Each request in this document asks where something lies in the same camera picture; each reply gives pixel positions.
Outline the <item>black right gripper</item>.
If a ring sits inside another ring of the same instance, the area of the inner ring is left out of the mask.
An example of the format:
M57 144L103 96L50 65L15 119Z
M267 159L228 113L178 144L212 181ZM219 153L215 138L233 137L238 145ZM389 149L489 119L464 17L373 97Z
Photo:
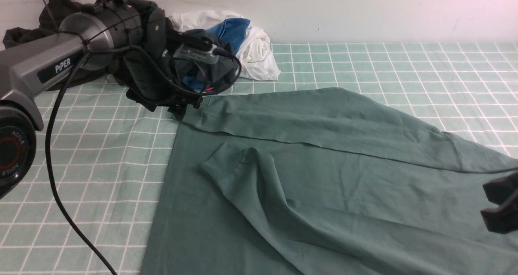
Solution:
M482 210L487 230L508 234L518 230L518 173L512 173L483 185L487 200L497 205Z

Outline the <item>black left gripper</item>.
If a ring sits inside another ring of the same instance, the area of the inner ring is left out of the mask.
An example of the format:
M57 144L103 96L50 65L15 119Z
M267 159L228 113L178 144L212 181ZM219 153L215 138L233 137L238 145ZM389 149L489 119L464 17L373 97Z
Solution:
M168 107L174 120L182 122L189 105L199 108L202 96L180 84L173 72L173 53L180 47L179 35L161 8L154 8L142 19L144 39L132 45L123 56L132 81L126 96L148 111Z

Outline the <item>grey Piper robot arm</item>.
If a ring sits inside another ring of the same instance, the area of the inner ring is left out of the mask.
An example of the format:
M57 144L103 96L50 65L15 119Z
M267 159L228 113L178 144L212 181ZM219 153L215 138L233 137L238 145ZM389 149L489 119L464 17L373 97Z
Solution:
M44 129L35 98L60 87L46 132L50 187L70 227L85 235L57 191L50 137L63 96L79 70L105 72L114 61L127 97L148 111L166 107L176 120L189 108L218 98L235 84L243 65L230 43L218 44L204 30L177 31L155 2L96 0L63 18L57 31L1 52L1 196L27 174Z

